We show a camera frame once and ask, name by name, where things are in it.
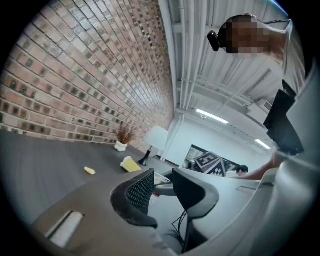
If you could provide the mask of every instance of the ceiling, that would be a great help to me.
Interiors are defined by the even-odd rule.
[[[218,33],[222,24],[235,15],[252,13],[267,22],[286,20],[286,14],[268,0],[166,0],[166,3],[168,13],[165,14],[163,8],[161,11],[176,113],[231,135],[258,151],[263,148],[255,139],[271,146],[267,130],[248,115],[248,107],[257,105],[261,99],[273,103],[277,91],[282,88],[281,67],[264,56],[241,59],[223,49],[214,52],[207,34],[210,30]],[[283,30],[287,25],[271,26]],[[227,120],[229,124],[202,119],[197,109]]]

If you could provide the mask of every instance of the lamp shade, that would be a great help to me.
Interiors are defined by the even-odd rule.
[[[155,126],[148,132],[144,141],[152,147],[164,150],[168,138],[168,131],[160,126]]]

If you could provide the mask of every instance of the white wall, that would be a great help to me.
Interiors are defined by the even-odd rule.
[[[258,153],[232,137],[185,118],[166,155],[166,159],[182,166],[192,144],[239,165],[246,165],[249,172],[266,164],[272,155],[272,152],[268,154]]]

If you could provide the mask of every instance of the brick wall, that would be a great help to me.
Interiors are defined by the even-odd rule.
[[[121,124],[145,134],[173,119],[165,30],[156,0],[52,1],[25,28],[2,72],[2,129],[115,143]]]

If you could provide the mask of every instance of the dried plant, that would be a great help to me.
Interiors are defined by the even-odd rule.
[[[133,129],[129,129],[127,126],[120,126],[120,128],[115,132],[118,141],[122,144],[129,144],[136,137]]]

